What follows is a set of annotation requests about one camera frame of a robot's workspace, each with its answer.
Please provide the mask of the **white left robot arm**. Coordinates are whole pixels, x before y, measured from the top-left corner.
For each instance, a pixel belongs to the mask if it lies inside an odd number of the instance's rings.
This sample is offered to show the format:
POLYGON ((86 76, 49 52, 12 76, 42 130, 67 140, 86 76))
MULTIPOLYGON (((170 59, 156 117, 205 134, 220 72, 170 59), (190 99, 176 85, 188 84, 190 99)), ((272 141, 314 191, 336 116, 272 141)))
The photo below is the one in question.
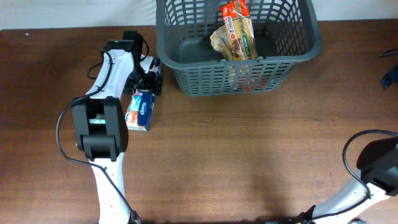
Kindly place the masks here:
POLYGON ((136 30, 102 48, 101 70, 93 86, 71 105, 76 146, 95 175, 100 223, 140 223, 124 191, 123 157, 129 132, 121 105, 123 94, 141 93, 143 106, 159 95, 163 78, 151 71, 154 62, 142 55, 147 45, 136 30))

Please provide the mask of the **green wet wipes pack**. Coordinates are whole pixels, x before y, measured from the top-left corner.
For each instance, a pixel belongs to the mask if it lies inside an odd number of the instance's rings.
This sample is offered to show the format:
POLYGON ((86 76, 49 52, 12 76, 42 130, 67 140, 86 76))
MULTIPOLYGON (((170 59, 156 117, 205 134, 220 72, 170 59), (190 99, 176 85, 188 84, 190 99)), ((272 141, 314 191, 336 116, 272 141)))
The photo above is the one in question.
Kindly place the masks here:
POLYGON ((106 124, 105 116, 103 114, 97 114, 95 118, 90 118, 90 124, 106 124))

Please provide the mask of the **Kleenex tissue multipack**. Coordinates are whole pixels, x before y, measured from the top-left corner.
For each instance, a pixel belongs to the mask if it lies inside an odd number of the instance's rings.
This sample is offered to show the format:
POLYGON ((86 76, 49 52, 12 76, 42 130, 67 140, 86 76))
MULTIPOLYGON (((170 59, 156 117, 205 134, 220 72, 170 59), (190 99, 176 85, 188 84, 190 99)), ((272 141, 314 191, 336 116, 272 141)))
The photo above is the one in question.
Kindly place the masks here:
MULTIPOLYGON (((156 75, 160 75, 161 67, 162 62, 160 58, 155 57, 154 65, 148 72, 155 72, 156 75)), ((154 103, 154 94, 137 90, 135 94, 133 94, 125 114, 127 128, 130 130, 147 132, 150 127, 154 103)))

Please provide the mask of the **beige snack bag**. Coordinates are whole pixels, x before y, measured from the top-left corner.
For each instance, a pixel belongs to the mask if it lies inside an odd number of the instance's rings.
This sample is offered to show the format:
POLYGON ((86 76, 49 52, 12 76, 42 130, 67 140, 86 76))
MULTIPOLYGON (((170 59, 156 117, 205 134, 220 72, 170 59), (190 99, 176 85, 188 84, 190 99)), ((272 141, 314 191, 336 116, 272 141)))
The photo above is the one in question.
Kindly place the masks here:
POLYGON ((233 54, 231 50, 231 46, 229 45, 228 42, 228 37, 227 37, 227 31, 225 25, 219 27, 217 30, 215 30, 211 36, 211 46, 215 51, 221 52, 223 54, 223 57, 226 60, 232 60, 233 59, 233 54))

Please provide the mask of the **spaghetti pasta packet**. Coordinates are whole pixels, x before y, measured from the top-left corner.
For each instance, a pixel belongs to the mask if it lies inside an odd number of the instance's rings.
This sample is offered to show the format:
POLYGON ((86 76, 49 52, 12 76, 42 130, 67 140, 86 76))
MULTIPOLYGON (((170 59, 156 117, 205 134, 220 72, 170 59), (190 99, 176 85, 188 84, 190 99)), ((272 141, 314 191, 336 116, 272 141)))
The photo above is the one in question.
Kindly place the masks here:
POLYGON ((226 27, 227 48, 231 60, 255 60, 254 28, 246 0, 233 0, 219 8, 226 27))

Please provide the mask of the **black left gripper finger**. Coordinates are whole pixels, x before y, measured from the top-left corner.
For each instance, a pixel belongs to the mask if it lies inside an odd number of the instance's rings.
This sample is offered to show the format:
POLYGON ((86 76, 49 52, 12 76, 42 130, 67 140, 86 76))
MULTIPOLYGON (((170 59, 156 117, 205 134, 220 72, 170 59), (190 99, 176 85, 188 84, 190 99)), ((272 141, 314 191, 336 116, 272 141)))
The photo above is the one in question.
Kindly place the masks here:
POLYGON ((155 82, 154 82, 154 94, 155 95, 161 95, 163 80, 164 80, 164 78, 161 75, 156 76, 155 82))
POLYGON ((135 87, 139 90, 152 90, 155 86, 155 73, 144 73, 135 78, 135 87))

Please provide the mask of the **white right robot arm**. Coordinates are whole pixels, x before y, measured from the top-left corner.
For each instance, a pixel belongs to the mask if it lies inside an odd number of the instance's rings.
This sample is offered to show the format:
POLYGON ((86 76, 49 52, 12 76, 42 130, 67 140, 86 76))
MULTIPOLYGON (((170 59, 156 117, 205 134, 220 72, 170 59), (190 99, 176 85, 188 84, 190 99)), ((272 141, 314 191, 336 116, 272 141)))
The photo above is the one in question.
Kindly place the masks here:
POLYGON ((360 153, 358 179, 313 206, 305 223, 349 223, 374 204, 397 195, 397 138, 370 142, 360 153))

